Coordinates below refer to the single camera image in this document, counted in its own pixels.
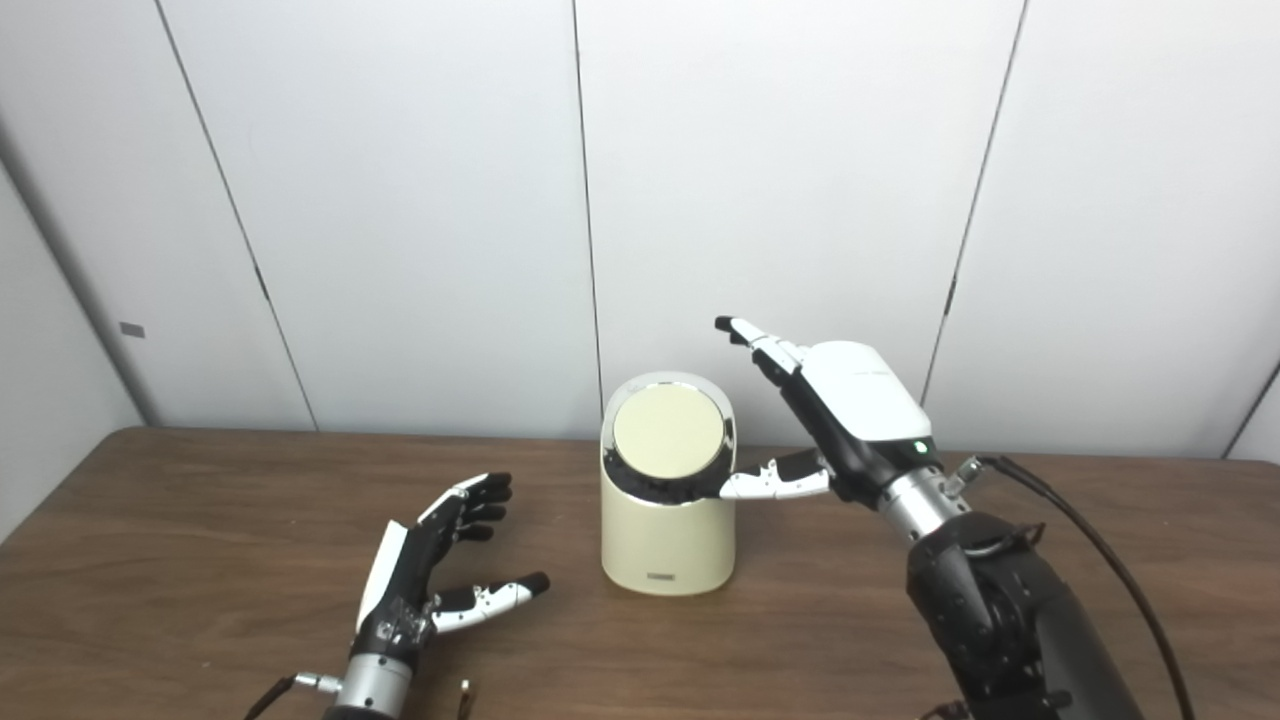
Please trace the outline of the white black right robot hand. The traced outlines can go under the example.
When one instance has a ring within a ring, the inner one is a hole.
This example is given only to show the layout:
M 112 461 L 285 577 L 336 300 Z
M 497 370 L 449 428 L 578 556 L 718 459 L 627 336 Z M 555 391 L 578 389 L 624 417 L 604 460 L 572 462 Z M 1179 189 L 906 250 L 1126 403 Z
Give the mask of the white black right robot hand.
M 721 498 L 797 498 L 833 492 L 876 509 L 904 477 L 938 477 L 931 419 L 886 360 L 852 341 L 795 345 L 740 316 L 718 316 L 716 329 L 772 383 L 814 448 L 737 471 Z

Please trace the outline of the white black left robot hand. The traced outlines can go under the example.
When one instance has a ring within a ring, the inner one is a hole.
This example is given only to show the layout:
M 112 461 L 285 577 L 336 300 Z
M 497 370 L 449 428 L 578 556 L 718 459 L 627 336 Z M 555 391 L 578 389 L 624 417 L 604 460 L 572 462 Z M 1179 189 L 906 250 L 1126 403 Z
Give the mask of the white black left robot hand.
M 433 637 L 486 623 L 549 589 L 543 571 L 488 585 L 430 587 L 433 573 L 457 544 L 494 536 L 513 495 L 511 484 L 506 471 L 484 473 L 444 491 L 413 524 L 388 521 L 361 594 L 352 657 L 385 656 L 415 666 Z

